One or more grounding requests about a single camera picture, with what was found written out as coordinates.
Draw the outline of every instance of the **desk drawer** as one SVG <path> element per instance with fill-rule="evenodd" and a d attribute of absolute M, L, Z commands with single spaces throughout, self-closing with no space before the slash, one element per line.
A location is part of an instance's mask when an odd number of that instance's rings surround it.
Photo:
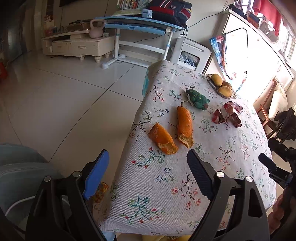
<path fill-rule="evenodd" d="M 98 41 L 71 41 L 69 43 L 69 50 L 72 54 L 100 56 L 99 45 L 100 42 Z"/>
<path fill-rule="evenodd" d="M 67 42 L 52 42 L 52 52 L 53 53 L 68 53 L 68 43 Z"/>

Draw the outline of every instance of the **backpack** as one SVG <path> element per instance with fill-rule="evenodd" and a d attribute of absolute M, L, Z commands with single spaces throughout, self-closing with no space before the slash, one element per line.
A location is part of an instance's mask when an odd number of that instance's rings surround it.
<path fill-rule="evenodd" d="M 187 31 L 186 21 L 191 16 L 191 6 L 182 0 L 152 0 L 147 9 L 152 10 L 152 19 L 181 26 Z"/>

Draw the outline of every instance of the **green toy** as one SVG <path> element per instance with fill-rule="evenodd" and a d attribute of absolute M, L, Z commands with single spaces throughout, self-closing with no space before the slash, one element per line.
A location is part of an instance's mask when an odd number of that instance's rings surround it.
<path fill-rule="evenodd" d="M 202 109 L 202 110 L 207 109 L 207 105 L 210 102 L 210 100 L 207 99 L 204 95 L 202 95 L 201 93 L 197 92 L 194 89 L 187 89 L 186 94 L 188 97 L 187 101 L 189 101 L 192 106 L 195 106 L 196 108 Z"/>

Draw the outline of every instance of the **cushion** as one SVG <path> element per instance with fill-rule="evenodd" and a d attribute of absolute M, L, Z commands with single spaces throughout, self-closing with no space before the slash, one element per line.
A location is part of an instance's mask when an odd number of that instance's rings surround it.
<path fill-rule="evenodd" d="M 278 83 L 276 85 L 272 101 L 270 104 L 268 118 L 274 121 L 274 118 L 278 111 L 286 111 L 288 106 L 287 96 L 283 87 Z"/>

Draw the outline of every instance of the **patterned cloth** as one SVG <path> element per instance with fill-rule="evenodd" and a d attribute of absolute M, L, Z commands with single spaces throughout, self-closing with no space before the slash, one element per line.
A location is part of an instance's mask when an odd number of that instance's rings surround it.
<path fill-rule="evenodd" d="M 185 90 L 192 87 L 210 99 L 206 111 L 185 104 L 191 111 L 192 147 L 202 160 L 229 177 L 252 176 L 265 208 L 276 197 L 275 182 L 258 161 L 260 153 L 271 157 L 260 120 L 251 103 L 243 106 L 242 127 L 230 122 L 211 121 L 216 109 L 228 100 L 208 85 L 204 75 L 162 60 L 149 67 L 146 96 L 139 107 L 127 138 L 114 183 L 101 204 L 94 204 L 94 218 L 102 231 L 146 235 L 181 236 L 192 234 L 206 211 L 204 197 L 187 165 L 189 149 L 177 140 L 177 107 L 187 100 Z M 148 138 L 159 122 L 174 138 L 179 150 L 166 155 Z M 229 199 L 220 228 L 225 228 L 232 210 Z"/>

